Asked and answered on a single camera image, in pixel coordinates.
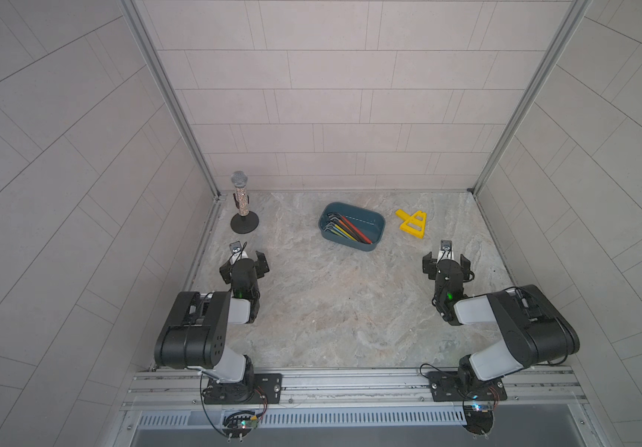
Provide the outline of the green handled hex key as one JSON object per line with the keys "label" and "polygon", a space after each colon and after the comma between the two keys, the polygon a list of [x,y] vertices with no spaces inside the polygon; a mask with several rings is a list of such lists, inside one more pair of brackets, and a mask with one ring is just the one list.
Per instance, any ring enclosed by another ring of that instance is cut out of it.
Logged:
{"label": "green handled hex key", "polygon": [[334,223],[330,223],[329,225],[326,225],[324,227],[324,230],[340,238],[344,238],[345,240],[355,241],[355,239],[350,234],[348,234],[345,230],[343,230],[341,227],[338,227]]}

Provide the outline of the red handled hex key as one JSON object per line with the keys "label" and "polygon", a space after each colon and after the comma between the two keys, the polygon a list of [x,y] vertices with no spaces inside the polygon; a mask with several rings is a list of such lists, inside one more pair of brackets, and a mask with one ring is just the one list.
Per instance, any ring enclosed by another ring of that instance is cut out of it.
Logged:
{"label": "red handled hex key", "polygon": [[354,232],[355,235],[357,235],[357,238],[360,241],[363,241],[366,244],[372,243],[372,241],[363,232],[361,232],[353,223],[351,223],[345,216],[340,215],[340,219],[350,230]]}

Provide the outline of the yellow handled hex key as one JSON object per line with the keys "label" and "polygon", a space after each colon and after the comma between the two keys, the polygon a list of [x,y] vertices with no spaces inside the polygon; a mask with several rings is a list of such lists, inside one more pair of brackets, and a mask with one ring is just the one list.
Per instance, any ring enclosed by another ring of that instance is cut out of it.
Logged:
{"label": "yellow handled hex key", "polygon": [[346,238],[347,240],[358,242],[358,239],[354,234],[349,233],[344,227],[338,225],[337,223],[328,223],[325,227],[325,230],[341,238]]}

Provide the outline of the long black hex key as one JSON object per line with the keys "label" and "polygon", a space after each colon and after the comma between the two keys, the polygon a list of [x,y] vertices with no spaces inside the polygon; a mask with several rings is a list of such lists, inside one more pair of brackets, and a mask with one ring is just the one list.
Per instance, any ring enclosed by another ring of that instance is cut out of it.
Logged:
{"label": "long black hex key", "polygon": [[324,231],[334,234],[340,238],[344,238],[345,240],[351,240],[358,243],[366,243],[365,236],[361,232],[359,232],[355,226],[351,225],[349,222],[343,219],[330,219],[330,221],[328,221],[328,223],[326,223],[326,225],[324,226]]}

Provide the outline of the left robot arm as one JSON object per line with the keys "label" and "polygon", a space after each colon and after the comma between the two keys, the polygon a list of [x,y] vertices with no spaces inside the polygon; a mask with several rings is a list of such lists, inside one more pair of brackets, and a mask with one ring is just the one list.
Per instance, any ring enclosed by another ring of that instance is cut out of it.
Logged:
{"label": "left robot arm", "polygon": [[240,246],[220,267],[230,289],[180,292],[155,343],[155,363],[172,369],[198,370],[222,386],[253,386],[249,357],[226,346],[228,328],[252,324],[260,311],[258,280],[270,272],[261,251],[255,258]]}

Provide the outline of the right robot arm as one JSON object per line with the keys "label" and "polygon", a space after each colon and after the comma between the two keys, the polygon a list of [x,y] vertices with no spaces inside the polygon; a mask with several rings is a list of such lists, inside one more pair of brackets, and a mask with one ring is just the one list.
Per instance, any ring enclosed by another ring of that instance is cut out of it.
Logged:
{"label": "right robot arm", "polygon": [[454,375],[466,392],[488,386],[542,362],[563,362],[580,349],[580,339],[548,298],[534,285],[469,296],[464,285],[475,279],[470,261],[454,260],[451,251],[428,253],[422,270],[435,283],[432,305],[451,326],[495,323],[502,339],[464,356]]}

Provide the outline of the teal plastic storage box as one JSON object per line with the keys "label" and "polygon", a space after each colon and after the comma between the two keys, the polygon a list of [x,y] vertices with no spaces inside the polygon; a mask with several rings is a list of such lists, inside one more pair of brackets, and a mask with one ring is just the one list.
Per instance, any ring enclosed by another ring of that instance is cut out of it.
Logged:
{"label": "teal plastic storage box", "polygon": [[332,202],[324,208],[317,226],[326,240],[368,253],[381,242],[385,219],[372,210]]}

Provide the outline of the glass-top tube on black stand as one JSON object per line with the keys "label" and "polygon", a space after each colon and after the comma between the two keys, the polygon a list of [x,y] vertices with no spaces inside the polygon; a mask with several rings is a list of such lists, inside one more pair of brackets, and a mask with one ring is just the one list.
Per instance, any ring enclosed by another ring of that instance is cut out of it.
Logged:
{"label": "glass-top tube on black stand", "polygon": [[260,218],[257,213],[248,208],[250,205],[247,191],[248,176],[243,171],[235,171],[231,181],[235,187],[233,199],[237,208],[237,214],[231,219],[231,229],[237,234],[249,234],[259,226]]}

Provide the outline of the yellow plastic triangle holder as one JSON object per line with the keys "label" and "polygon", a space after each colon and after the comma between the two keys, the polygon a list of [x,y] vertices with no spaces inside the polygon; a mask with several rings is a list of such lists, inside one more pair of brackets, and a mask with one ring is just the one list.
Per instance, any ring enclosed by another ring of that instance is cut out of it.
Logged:
{"label": "yellow plastic triangle holder", "polygon": [[423,239],[427,223],[427,214],[418,210],[414,214],[408,214],[404,210],[397,210],[395,215],[402,221],[399,229],[415,238]]}

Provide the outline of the right circuit board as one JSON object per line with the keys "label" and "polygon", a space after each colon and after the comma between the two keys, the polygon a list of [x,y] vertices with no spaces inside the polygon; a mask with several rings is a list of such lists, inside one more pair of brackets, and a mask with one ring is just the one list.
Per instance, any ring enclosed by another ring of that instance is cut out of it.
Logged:
{"label": "right circuit board", "polygon": [[473,435],[488,437],[494,425],[494,413],[490,407],[472,403],[463,406],[464,428]]}

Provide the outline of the circuit board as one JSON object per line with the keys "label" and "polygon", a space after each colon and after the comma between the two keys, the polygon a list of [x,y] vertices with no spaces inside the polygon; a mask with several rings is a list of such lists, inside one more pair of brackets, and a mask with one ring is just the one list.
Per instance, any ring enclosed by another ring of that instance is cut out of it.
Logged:
{"label": "circuit board", "polygon": [[473,435],[488,437],[494,425],[494,413],[490,407],[472,403],[463,406],[464,428]]}
{"label": "circuit board", "polygon": [[242,441],[259,426],[260,421],[260,415],[252,411],[232,413],[222,420],[222,433],[229,440],[239,439]]}

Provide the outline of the left circuit board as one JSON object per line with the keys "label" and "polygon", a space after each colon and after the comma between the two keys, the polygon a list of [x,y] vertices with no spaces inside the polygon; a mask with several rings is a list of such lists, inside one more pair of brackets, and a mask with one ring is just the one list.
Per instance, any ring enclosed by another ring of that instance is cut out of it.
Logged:
{"label": "left circuit board", "polygon": [[260,415],[252,411],[232,413],[222,420],[222,433],[229,440],[239,439],[242,441],[259,426],[260,421]]}

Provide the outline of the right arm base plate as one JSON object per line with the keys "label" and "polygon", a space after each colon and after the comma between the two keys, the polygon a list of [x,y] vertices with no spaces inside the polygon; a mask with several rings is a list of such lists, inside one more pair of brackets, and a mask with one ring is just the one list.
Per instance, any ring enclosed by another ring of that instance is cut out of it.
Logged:
{"label": "right arm base plate", "polygon": [[465,372],[438,372],[425,374],[434,402],[503,402],[507,400],[501,379],[481,381]]}

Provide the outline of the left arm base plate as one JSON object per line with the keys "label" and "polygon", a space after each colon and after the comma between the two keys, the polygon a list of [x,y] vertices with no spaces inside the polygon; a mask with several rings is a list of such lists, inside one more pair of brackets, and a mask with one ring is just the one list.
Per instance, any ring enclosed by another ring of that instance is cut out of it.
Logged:
{"label": "left arm base plate", "polygon": [[202,390],[202,398],[207,405],[279,404],[282,385],[282,374],[255,374],[238,383],[212,381]]}

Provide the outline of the aluminium front rail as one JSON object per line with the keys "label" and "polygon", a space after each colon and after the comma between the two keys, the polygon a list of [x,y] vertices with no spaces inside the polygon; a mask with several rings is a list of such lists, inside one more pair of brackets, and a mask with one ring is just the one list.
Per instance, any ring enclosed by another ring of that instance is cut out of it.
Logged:
{"label": "aluminium front rail", "polygon": [[[135,374],[124,411],[199,410],[207,376],[159,369]],[[462,392],[449,372],[409,368],[259,368],[255,385],[271,410],[343,407],[436,407],[583,404],[587,396],[572,368],[538,366]]]}

